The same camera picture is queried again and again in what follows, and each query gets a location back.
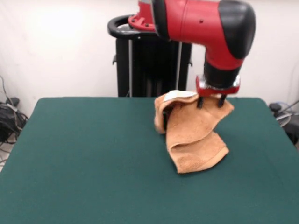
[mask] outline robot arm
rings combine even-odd
[[[197,77],[202,97],[237,93],[238,77],[256,29],[256,18],[248,3],[223,0],[152,0],[157,34],[166,40],[201,44],[206,47],[204,77]]]

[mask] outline black robot stand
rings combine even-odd
[[[129,16],[108,23],[109,34],[116,38],[118,96],[157,97],[186,90],[192,45],[136,30],[128,25]]]

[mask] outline green table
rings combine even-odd
[[[230,153],[178,175],[153,98],[47,98],[0,173],[3,224],[298,224],[299,156],[260,99],[231,98]]]

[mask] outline white label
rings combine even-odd
[[[180,91],[180,90],[172,90],[170,91],[169,93],[167,93],[164,97],[164,102],[167,101],[167,100],[171,100],[171,99],[174,99],[174,98],[178,98],[178,97],[181,97],[181,98],[188,98],[188,97],[193,97],[197,95],[196,92],[191,92],[191,91]]]

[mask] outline orange towel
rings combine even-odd
[[[213,129],[234,107],[225,101],[218,108],[218,98],[208,97],[198,109],[197,99],[194,92],[171,91],[155,100],[155,127],[159,133],[166,132],[166,147],[178,173],[211,168],[229,152]],[[165,112],[169,116],[166,130]]]

